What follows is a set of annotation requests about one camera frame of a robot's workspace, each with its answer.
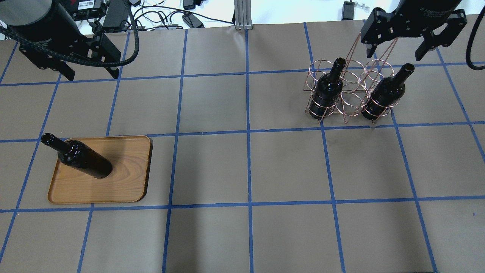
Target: dark glass bottle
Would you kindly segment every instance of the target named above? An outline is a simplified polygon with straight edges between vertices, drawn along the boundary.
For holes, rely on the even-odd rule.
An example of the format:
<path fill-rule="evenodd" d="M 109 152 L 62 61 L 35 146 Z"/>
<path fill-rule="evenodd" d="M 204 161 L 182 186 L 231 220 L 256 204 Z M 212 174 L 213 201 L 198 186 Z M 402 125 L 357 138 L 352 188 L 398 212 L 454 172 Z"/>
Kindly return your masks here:
<path fill-rule="evenodd" d="M 345 67 L 344 58 L 337 58 L 332 70 L 318 79 L 312 100 L 308 105 L 310 115 L 316 119 L 322 119 L 332 113 L 331 107 L 342 92 L 342 79 L 340 74 Z"/>
<path fill-rule="evenodd" d="M 46 133 L 40 141 L 57 151 L 61 163 L 95 178 L 105 178 L 113 170 L 111 162 L 78 140 L 62 141 Z"/>
<path fill-rule="evenodd" d="M 386 107 L 396 103 L 406 91 L 404 81 L 414 72 L 414 65 L 405 64 L 394 77 L 387 77 L 376 86 L 371 98 L 362 109 L 366 119 L 376 120 L 386 110 Z"/>

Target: robotic arm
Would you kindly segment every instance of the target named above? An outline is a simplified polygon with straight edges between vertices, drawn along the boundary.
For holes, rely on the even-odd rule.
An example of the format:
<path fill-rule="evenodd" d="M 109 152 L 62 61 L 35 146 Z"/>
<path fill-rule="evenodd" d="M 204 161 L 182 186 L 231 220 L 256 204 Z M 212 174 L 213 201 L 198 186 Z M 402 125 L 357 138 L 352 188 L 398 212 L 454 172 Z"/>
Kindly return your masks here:
<path fill-rule="evenodd" d="M 467 24 L 465 11 L 455 10 L 461 0 L 401 0 L 392 13 L 374 8 L 361 30 L 361 42 L 367 44 L 370 58 L 377 45 L 397 37 L 423 37 L 415 52 L 416 60 L 438 46 L 453 43 Z M 434 30 L 447 24 L 440 33 Z"/>
<path fill-rule="evenodd" d="M 138 54 L 136 29 L 135 51 L 120 61 L 121 52 L 103 32 L 92 38 L 82 35 L 58 0 L 0 0 L 0 19 L 7 24 L 7 28 L 0 27 L 0 32 L 18 40 L 20 52 L 32 63 L 39 69 L 59 71 L 70 81 L 75 72 L 64 61 L 105 67 L 113 78 L 118 78 L 117 67 L 132 62 Z"/>

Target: blue tape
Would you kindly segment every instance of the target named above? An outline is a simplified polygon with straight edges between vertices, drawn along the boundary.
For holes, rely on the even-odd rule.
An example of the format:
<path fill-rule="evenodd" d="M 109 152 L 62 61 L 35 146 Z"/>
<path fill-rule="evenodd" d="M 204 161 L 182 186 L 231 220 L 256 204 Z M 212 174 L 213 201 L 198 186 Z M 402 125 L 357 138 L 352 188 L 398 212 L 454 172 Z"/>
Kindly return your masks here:
<path fill-rule="evenodd" d="M 125 50 L 123 51 L 123 60 L 126 57 L 126 51 L 128 50 L 128 44 L 129 44 L 129 33 L 126 35 Z M 120 78 L 121 78 L 122 72 L 123 72 L 123 67 L 120 67 L 118 79 L 116 80 L 116 88 L 114 90 L 113 102 L 111 103 L 110 117 L 108 118 L 108 126 L 106 126 L 106 136 L 107 137 L 110 135 L 111 121 L 113 120 L 114 107 L 116 105 L 116 98 L 118 97 L 118 89 L 120 87 Z"/>
<path fill-rule="evenodd" d="M 59 77 L 57 78 L 56 86 L 54 88 L 54 91 L 52 92 L 52 96 L 51 96 L 50 101 L 49 101 L 49 106 L 47 107 L 47 111 L 46 111 L 46 115 L 44 117 L 44 121 L 42 122 L 42 127 L 40 129 L 39 137 L 36 140 L 35 148 L 34 148 L 34 151 L 32 153 L 32 157 L 31 157 L 31 160 L 30 160 L 30 163 L 29 163 L 29 167 L 27 168 L 27 173 L 25 174 L 25 178 L 24 178 L 24 182 L 22 184 L 22 188 L 20 189 L 20 193 L 18 195 L 17 204 L 15 206 L 15 212 L 12 215 L 12 220 L 10 221 L 10 225 L 9 225 L 8 230 L 7 230 L 7 235 L 5 236 L 5 240 L 3 241 L 3 246 L 2 246 L 2 249 L 0 251 L 0 262 L 3 259 L 3 254 L 5 253 L 5 248 L 7 246 L 8 238 L 10 237 L 10 233 L 12 231 L 12 227 L 14 225 L 14 221 L 15 221 L 15 218 L 17 216 L 17 210 L 20 207 L 20 202 L 22 201 L 22 197 L 24 195 L 25 187 L 27 186 L 27 181 L 29 180 L 33 161 L 35 159 L 35 155 L 37 154 L 37 149 L 39 148 L 39 139 L 42 136 L 42 134 L 44 133 L 44 128 L 46 127 L 47 119 L 49 118 L 49 113 L 50 113 L 50 110 L 52 108 L 52 104 L 54 103 L 54 98 L 56 96 L 57 88 L 59 87 L 59 81 L 60 80 L 61 80 L 61 74 L 59 73 Z"/>
<path fill-rule="evenodd" d="M 119 79 L 91 79 L 91 80 L 73 80 L 73 81 L 61 81 L 60 84 L 79 84 L 79 83 L 97 83 L 97 82 L 114 82 Z"/>
<path fill-rule="evenodd" d="M 10 61 L 12 60 L 12 57 L 14 56 L 15 49 L 17 48 L 18 42 L 15 42 L 14 48 L 12 48 L 12 52 L 10 53 L 10 57 L 8 58 L 7 64 L 5 64 L 5 68 L 3 69 L 3 72 L 0 76 L 0 83 L 3 81 L 3 78 L 5 77 L 5 73 L 7 72 L 7 68 L 10 65 Z"/>
<path fill-rule="evenodd" d="M 182 68 L 180 71 L 180 89 L 178 91 L 177 125 L 175 128 L 174 155 L 172 158 L 172 173 L 170 176 L 170 191 L 168 194 L 167 221 L 165 224 L 165 241 L 163 243 L 162 273 L 166 272 L 166 266 L 167 266 L 170 219 L 172 217 L 172 201 L 174 197 L 175 164 L 177 162 L 178 131 L 180 129 L 180 112 L 182 109 L 182 90 L 183 90 L 183 78 L 184 78 L 184 69 L 185 69 L 185 53 L 187 51 L 187 33 L 188 33 L 187 30 L 185 30 L 185 36 L 184 36 L 184 42 L 183 42 L 183 53 L 182 53 Z"/>
<path fill-rule="evenodd" d="M 308 45 L 308 53 L 310 54 L 310 62 L 311 62 L 311 68 L 315 69 L 315 65 L 313 64 L 313 52 L 311 51 L 311 43 L 310 43 L 310 36 L 308 35 L 308 27 L 307 23 L 303 22 L 303 27 L 305 29 L 305 37 L 307 38 L 307 45 Z"/>
<path fill-rule="evenodd" d="M 38 82 L 38 83 L 18 83 L 18 84 L 1 84 L 0 86 L 23 86 L 23 85 L 55 85 L 57 82 Z"/>
<path fill-rule="evenodd" d="M 89 207 L 90 210 L 89 210 L 89 215 L 88 215 L 88 221 L 87 221 L 87 224 L 86 224 L 86 229 L 84 231 L 84 238 L 82 239 L 81 254 L 79 255 L 77 273 L 81 273 L 82 261 L 84 259 L 84 252 L 86 251 L 86 244 L 88 242 L 89 229 L 91 227 L 91 219 L 93 218 L 93 210 L 92 210 L 93 207 L 94 207 L 94 204 L 91 204 L 91 206 Z"/>
<path fill-rule="evenodd" d="M 465 196 L 436 196 L 418 197 L 419 201 L 451 201 L 451 200 L 482 200 L 485 195 Z M 363 204 L 363 203 L 398 203 L 413 202 L 415 198 L 382 198 L 382 199 L 341 199 L 341 200 L 303 200 L 303 201 L 272 201 L 272 202 L 251 202 L 251 206 L 279 206 L 279 205 L 331 205 L 336 204 Z M 209 207 L 245 207 L 249 203 L 214 203 L 214 204 L 187 204 L 171 205 L 171 209 L 185 208 L 209 208 Z M 106 206 L 106 207 L 56 207 L 56 208 L 19 208 L 0 209 L 0 213 L 12 212 L 61 212 L 61 211 L 115 211 L 115 210 L 153 210 L 168 209 L 168 205 L 140 205 L 140 206 Z"/>
<path fill-rule="evenodd" d="M 244 32 L 246 57 L 246 141 L 247 141 L 247 201 L 248 201 L 248 234 L 249 234 L 249 272 L 254 273 L 253 252 L 253 194 L 251 184 L 251 126 L 250 126 L 250 100 L 249 100 L 249 34 Z"/>
<path fill-rule="evenodd" d="M 458 91 L 456 91 L 456 88 L 454 86 L 453 80 L 452 80 L 452 78 L 450 76 L 450 73 L 448 72 L 448 68 L 446 68 L 446 64 L 443 61 L 443 57 L 441 56 L 441 52 L 439 51 L 439 49 L 436 49 L 436 51 L 438 53 L 439 60 L 441 61 L 442 65 L 443 65 L 443 68 L 445 69 L 446 76 L 448 77 L 448 81 L 450 82 L 450 85 L 451 85 L 451 87 L 453 89 L 453 93 L 455 94 L 456 100 L 460 104 L 460 107 L 461 107 L 461 110 L 463 112 L 463 115 L 465 116 L 465 119 L 467 120 L 467 123 L 470 126 L 471 134 L 473 135 L 473 138 L 475 139 L 475 143 L 477 144 L 478 151 L 482 155 L 482 160 L 485 162 L 485 153 L 484 153 L 484 150 L 482 148 L 482 145 L 481 145 L 480 141 L 478 140 L 477 133 L 475 132 L 475 129 L 471 125 L 471 122 L 470 122 L 470 118 L 468 116 L 468 113 L 467 113 L 465 107 L 463 106 L 463 103 L 462 103 L 462 101 L 460 99 L 460 96 L 458 95 Z"/>
<path fill-rule="evenodd" d="M 342 240 L 340 238 L 340 225 L 339 225 L 339 217 L 337 212 L 337 203 L 335 200 L 335 193 L 333 189 L 333 181 L 332 181 L 332 171 L 330 169 L 330 160 L 328 157 L 328 148 L 327 148 L 327 140 L 325 136 L 325 128 L 323 122 L 320 123 L 320 128 L 322 132 L 322 141 L 323 141 L 323 152 L 325 154 L 325 164 L 327 168 L 327 177 L 328 177 L 328 186 L 330 188 L 330 198 L 332 199 L 332 211 L 334 215 L 334 224 L 335 224 L 335 234 L 337 237 L 337 245 L 339 248 L 339 257 L 340 257 L 340 267 L 342 272 L 345 273 L 345 261 L 343 258 L 343 247 L 342 247 Z"/>
<path fill-rule="evenodd" d="M 193 133 L 180 133 L 179 136 L 205 136 L 205 135 L 225 135 L 225 134 L 245 134 L 245 130 L 235 131 L 216 131 L 216 132 L 193 132 Z"/>
<path fill-rule="evenodd" d="M 4 139 L 0 140 L 0 143 L 7 143 L 7 142 L 36 142 L 36 138 L 29 138 L 29 139 Z"/>
<path fill-rule="evenodd" d="M 396 117 L 394 116 L 393 110 L 391 110 L 391 117 L 392 117 L 392 123 L 394 125 L 394 130 L 396 131 L 396 136 L 397 136 L 397 139 L 398 139 L 398 142 L 399 142 L 399 147 L 401 149 L 401 154 L 403 156 L 404 166 L 406 168 L 407 177 L 408 177 L 408 180 L 409 180 L 409 185 L 410 185 L 411 191 L 413 193 L 413 200 L 414 200 L 414 203 L 416 205 L 416 211 L 418 213 L 418 217 L 419 217 L 419 220 L 420 220 L 421 229 L 422 229 L 423 236 L 424 236 L 424 241 L 425 241 L 426 247 L 428 249 L 428 255 L 429 255 L 429 258 L 430 258 L 430 261 L 431 261 L 431 265 L 433 267 L 433 271 L 437 272 L 435 257 L 433 255 L 433 250 L 431 249 L 431 244 L 430 244 L 429 238 L 428 238 L 428 232 L 426 230 L 426 225 L 424 224 L 424 218 L 423 218 L 423 215 L 421 213 L 421 206 L 420 206 L 420 203 L 419 203 L 419 200 L 418 200 L 418 195 L 416 193 L 416 188 L 414 187 L 413 177 L 411 175 L 411 169 L 409 168 L 409 163 L 407 161 L 406 151 L 404 150 L 403 140 L 401 139 L 401 133 L 399 132 L 399 126 L 397 124 Z"/>
<path fill-rule="evenodd" d="M 122 57 L 123 60 L 126 57 L 126 51 L 128 50 L 128 44 L 129 44 L 129 33 L 126 36 L 125 50 L 123 51 L 123 57 Z M 118 95 L 118 88 L 119 88 L 119 85 L 120 85 L 119 78 L 121 78 L 121 73 L 122 72 L 123 72 L 123 67 L 120 67 L 119 76 L 118 76 L 118 79 L 116 81 L 116 89 L 115 89 L 114 95 L 113 95 L 113 103 L 111 105 L 110 117 L 108 119 L 108 125 L 106 126 L 106 136 L 109 136 L 110 135 L 111 120 L 113 118 L 114 106 L 116 104 L 116 97 Z M 78 263 L 77 273 L 81 273 L 82 261 L 84 259 L 84 252 L 86 250 L 86 244 L 87 244 L 87 240 L 88 240 L 89 229 L 91 228 L 91 219 L 93 217 L 93 210 L 94 210 L 94 204 L 91 204 L 91 206 L 89 207 L 89 215 L 88 215 L 88 221 L 86 223 L 86 230 L 84 232 L 84 239 L 82 241 L 81 254 L 79 256 L 79 263 Z"/>
<path fill-rule="evenodd" d="M 319 127 L 307 127 L 307 128 L 284 128 L 284 129 L 253 129 L 251 133 L 266 133 L 266 132 L 295 132 L 295 131 L 318 131 Z"/>

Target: bottle neck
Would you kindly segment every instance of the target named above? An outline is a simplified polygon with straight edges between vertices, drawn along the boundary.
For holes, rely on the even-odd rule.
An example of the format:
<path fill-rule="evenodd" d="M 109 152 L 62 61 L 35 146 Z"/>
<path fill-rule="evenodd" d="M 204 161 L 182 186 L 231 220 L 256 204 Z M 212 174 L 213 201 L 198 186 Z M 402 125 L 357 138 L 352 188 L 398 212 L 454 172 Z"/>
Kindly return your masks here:
<path fill-rule="evenodd" d="M 53 134 L 49 134 L 49 133 L 43 134 L 42 137 L 40 138 L 40 141 L 45 145 L 61 153 L 67 153 L 71 147 L 65 141 L 62 141 L 58 139 L 56 136 L 54 136 Z"/>
<path fill-rule="evenodd" d="M 414 65 L 405 64 L 401 67 L 399 72 L 392 78 L 391 82 L 393 85 L 398 86 L 403 84 L 406 79 L 414 72 Z"/>
<path fill-rule="evenodd" d="M 345 67 L 345 59 L 343 58 L 337 58 L 333 64 L 332 70 L 328 73 L 328 79 L 335 83 L 340 77 L 340 74 L 342 74 L 342 70 Z"/>

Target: cable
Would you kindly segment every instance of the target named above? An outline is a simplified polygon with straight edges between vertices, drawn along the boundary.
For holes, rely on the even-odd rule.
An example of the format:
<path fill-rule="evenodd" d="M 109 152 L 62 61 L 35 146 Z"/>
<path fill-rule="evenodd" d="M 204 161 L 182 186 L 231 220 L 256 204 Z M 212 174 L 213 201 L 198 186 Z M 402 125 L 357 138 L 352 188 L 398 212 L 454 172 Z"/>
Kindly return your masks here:
<path fill-rule="evenodd" d="M 177 13 L 183 13 L 183 14 L 185 14 L 185 11 L 180 11 L 180 10 L 172 11 L 171 13 L 168 14 L 168 17 L 169 17 L 168 21 L 171 22 L 172 21 L 172 16 L 175 15 L 175 14 L 177 14 Z"/>
<path fill-rule="evenodd" d="M 149 18 L 146 18 L 145 16 L 149 13 L 156 13 L 158 15 L 158 17 L 160 18 L 160 21 L 158 22 L 155 22 Z M 160 13 L 158 13 L 157 11 L 154 11 L 154 10 L 151 10 L 151 11 L 147 11 L 145 13 L 142 13 L 140 16 L 138 16 L 137 18 L 135 18 L 135 21 L 138 21 L 141 17 L 145 17 L 146 19 L 148 19 L 149 21 L 153 22 L 153 23 L 160 23 L 162 20 L 164 20 L 164 18 L 162 17 L 162 15 Z"/>
<path fill-rule="evenodd" d="M 212 20 L 212 21 L 218 21 L 218 22 L 222 22 L 222 23 L 227 23 L 227 24 L 234 25 L 234 23 L 233 23 L 233 22 L 229 22 L 229 21 L 224 21 L 224 20 L 219 20 L 219 19 L 210 18 L 210 17 L 207 17 L 207 16 L 202 15 L 202 14 L 199 14 L 199 13 L 195 13 L 195 12 L 191 12 L 191 11 L 186 11 L 186 10 L 182 10 L 182 9 L 178 9 L 178 8 L 171 8 L 171 7 L 165 7 L 165 6 L 159 6 L 159 5 L 145 6 L 145 8 L 164 8 L 164 9 L 177 10 L 177 11 L 181 11 L 181 12 L 186 13 L 186 14 L 195 14 L 195 15 L 199 15 L 199 16 L 201 16 L 201 17 L 204 17 L 204 18 L 209 19 L 209 20 Z"/>
<path fill-rule="evenodd" d="M 137 14 L 139 11 L 142 11 L 142 12 L 143 12 L 143 9 L 148 7 L 148 6 L 145 6 L 145 0 L 143 1 L 143 4 L 141 4 L 140 6 L 141 6 L 141 8 L 137 9 L 137 10 L 136 10 L 136 11 L 133 13 L 133 16 L 134 16 L 134 17 L 136 16 L 136 14 Z M 165 14 L 163 11 L 158 11 L 158 12 L 159 12 L 159 13 L 162 13 L 162 14 L 163 14 L 163 16 L 165 17 L 165 20 L 168 22 L 167 15 L 166 15 L 166 14 Z M 147 14 L 147 13 L 149 13 L 149 12 L 142 13 L 142 15 L 141 15 L 141 16 L 143 16 L 145 19 L 147 19 L 148 21 L 150 21 L 150 22 L 152 22 L 152 23 L 160 23 L 160 22 L 155 22 L 155 21 L 153 21 L 152 19 L 148 18 L 148 17 L 146 16 L 146 14 Z"/>
<path fill-rule="evenodd" d="M 467 61 L 467 65 L 473 70 L 483 70 L 483 69 L 485 69 L 485 65 L 478 67 L 471 62 L 471 47 L 473 46 L 473 41 L 475 40 L 475 35 L 477 34 L 478 27 L 479 27 L 480 22 L 482 21 L 482 19 L 484 17 L 484 14 L 485 14 L 485 6 L 482 9 L 482 11 L 480 12 L 480 14 L 478 15 L 477 20 L 475 21 L 475 24 L 473 25 L 473 28 L 471 29 L 470 39 L 468 40 L 467 51 L 465 53 L 465 59 Z"/>
<path fill-rule="evenodd" d="M 128 2 L 126 0 L 122 0 L 122 1 L 125 4 L 126 8 L 128 9 L 128 16 L 129 16 L 130 20 L 132 22 L 134 22 L 135 19 L 133 18 L 133 13 L 131 12 L 131 8 L 130 8 Z M 129 63 L 131 63 L 135 60 L 136 56 L 138 55 L 138 51 L 140 50 L 140 40 L 138 38 L 137 28 L 133 29 L 133 35 L 134 35 L 134 38 L 135 38 L 135 49 L 133 50 L 133 54 L 128 59 L 126 59 L 124 61 L 108 62 L 108 63 L 100 62 L 100 61 L 92 61 L 91 58 L 89 58 L 89 60 L 83 60 L 83 59 L 75 58 L 75 57 L 72 57 L 72 56 L 64 55 L 64 54 L 55 52 L 55 51 L 47 49 L 47 48 L 43 48 L 39 44 L 34 43 L 32 41 L 29 41 L 29 40 L 27 40 L 23 37 L 20 37 L 19 35 L 17 35 L 13 31 L 9 30 L 8 28 L 4 28 L 2 26 L 0 26 L 0 33 L 15 39 L 15 40 L 19 41 L 20 43 L 22 43 L 22 44 L 40 52 L 40 53 L 50 55 L 50 56 L 55 57 L 55 58 L 60 59 L 60 60 L 65 60 L 65 61 L 70 62 L 70 63 L 85 65 L 85 66 L 90 66 L 90 67 L 111 68 L 111 67 L 120 67 L 120 66 L 127 65 L 127 64 L 129 64 Z"/>

